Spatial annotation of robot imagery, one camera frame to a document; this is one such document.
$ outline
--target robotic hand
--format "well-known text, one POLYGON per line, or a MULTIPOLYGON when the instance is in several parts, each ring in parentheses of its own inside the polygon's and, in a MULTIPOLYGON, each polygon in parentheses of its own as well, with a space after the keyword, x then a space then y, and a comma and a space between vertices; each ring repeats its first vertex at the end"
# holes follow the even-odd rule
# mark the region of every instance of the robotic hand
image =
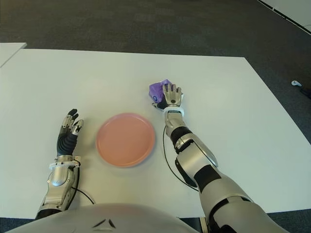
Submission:
POLYGON ((36 219, 67 210, 75 196, 81 163, 72 153, 83 126, 83 120, 74 123, 78 116, 77 109, 72 109, 63 121, 57 140, 57 158, 50 164, 52 173, 48 178, 48 191, 36 219))
POLYGON ((211 233, 287 232, 229 177, 218 170, 208 147, 183 121, 181 88, 163 85, 164 98, 153 106, 163 109, 166 135, 177 153, 175 165, 185 182, 199 188, 201 204, 211 233))

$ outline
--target wire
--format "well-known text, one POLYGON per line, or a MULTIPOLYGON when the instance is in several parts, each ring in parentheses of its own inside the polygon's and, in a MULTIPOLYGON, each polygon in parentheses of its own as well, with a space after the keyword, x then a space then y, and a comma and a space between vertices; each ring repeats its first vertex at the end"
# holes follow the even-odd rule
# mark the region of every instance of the wire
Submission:
POLYGON ((89 199, 89 201, 94 205, 95 202, 88 196, 88 194, 86 194, 85 192, 83 192, 82 190, 78 189, 78 188, 74 188, 72 187, 73 189, 77 190, 78 192, 82 193, 84 196, 87 197, 87 199, 89 199))
POLYGON ((164 151, 164 157, 165 157, 165 161, 167 163, 167 166, 169 167, 169 169, 171 170, 171 172, 173 173, 173 175, 180 180, 180 182, 182 182, 183 184, 185 184, 186 186, 188 186, 189 188, 192 188, 193 190, 199 192, 199 190, 197 190, 196 188, 193 188, 192 186, 190 186, 189 184, 187 184, 186 182, 184 182, 182 179, 180 179, 176 174, 175 172, 173 172, 169 162, 167 161, 167 157, 166 157, 166 152, 165 152, 165 143, 164 143, 164 134, 165 134, 165 129, 166 129, 166 126, 164 127, 164 130, 163 130, 163 137, 162 137, 162 141, 163 141, 163 151, 164 151))

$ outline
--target white table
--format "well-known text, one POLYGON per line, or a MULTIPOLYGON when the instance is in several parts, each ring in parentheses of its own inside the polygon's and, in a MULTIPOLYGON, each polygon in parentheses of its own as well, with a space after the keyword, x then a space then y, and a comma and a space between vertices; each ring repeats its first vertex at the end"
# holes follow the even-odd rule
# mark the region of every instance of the white table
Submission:
MULTIPOLYGON (((202 216, 198 194, 171 174, 163 157, 164 119, 148 97, 148 85, 163 79, 182 87, 185 121, 220 170, 265 211, 311 208, 311 146, 244 58, 23 49, 0 71, 0 216, 36 215, 71 108, 85 119, 75 151, 82 156, 80 188, 97 203, 202 216), (108 165, 95 149, 100 125, 123 112, 146 117, 156 133, 153 152, 132 168, 108 165)), ((165 142, 175 169, 172 144, 165 142)), ((72 208, 79 205, 89 205, 81 194, 72 208)))
POLYGON ((0 68, 14 56, 26 43, 0 43, 0 68))

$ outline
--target black joint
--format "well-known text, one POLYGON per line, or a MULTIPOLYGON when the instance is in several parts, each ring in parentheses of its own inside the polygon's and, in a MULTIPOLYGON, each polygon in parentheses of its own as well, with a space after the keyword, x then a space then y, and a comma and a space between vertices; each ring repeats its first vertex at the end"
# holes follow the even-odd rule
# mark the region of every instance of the black joint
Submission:
POLYGON ((206 165, 194 175, 194 179, 198 183, 200 192, 202 193, 206 185, 216 179, 221 179, 221 176, 211 165, 206 165))
POLYGON ((57 214, 61 212, 60 210, 57 210, 57 209, 45 209, 45 210, 40 210, 38 213, 37 213, 37 216, 35 217, 35 220, 38 220, 38 219, 41 219, 41 218, 44 218, 44 217, 47 217, 47 216, 50 216, 50 215, 53 215, 53 214, 57 214))
POLYGON ((219 210, 221 207, 223 207, 224 205, 228 203, 229 203, 228 199, 223 199, 222 201, 217 203, 210 211, 209 216, 208 216, 209 232, 212 232, 212 233, 222 232, 220 231, 221 228, 218 226, 217 222, 214 219, 214 214, 216 213, 217 210, 219 210))
POLYGON ((181 126, 181 127, 174 129, 171 134, 171 140, 173 142, 174 147, 179 138, 189 133, 192 133, 192 132, 185 126, 181 126))
POLYGON ((192 187, 197 187, 195 182, 187 175, 187 173, 183 170, 181 165, 179 164, 179 161, 176 159, 175 160, 175 165, 177 167, 177 170, 179 171, 180 175, 184 178, 185 182, 192 186, 192 187))

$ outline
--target small white object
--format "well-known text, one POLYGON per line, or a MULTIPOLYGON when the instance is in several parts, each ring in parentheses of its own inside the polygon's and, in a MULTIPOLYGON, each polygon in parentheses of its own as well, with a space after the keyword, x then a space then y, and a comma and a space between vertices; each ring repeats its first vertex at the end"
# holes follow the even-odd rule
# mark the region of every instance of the small white object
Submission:
POLYGON ((296 81, 296 80, 292 81, 292 85, 293 86, 302 86, 301 83, 296 81))

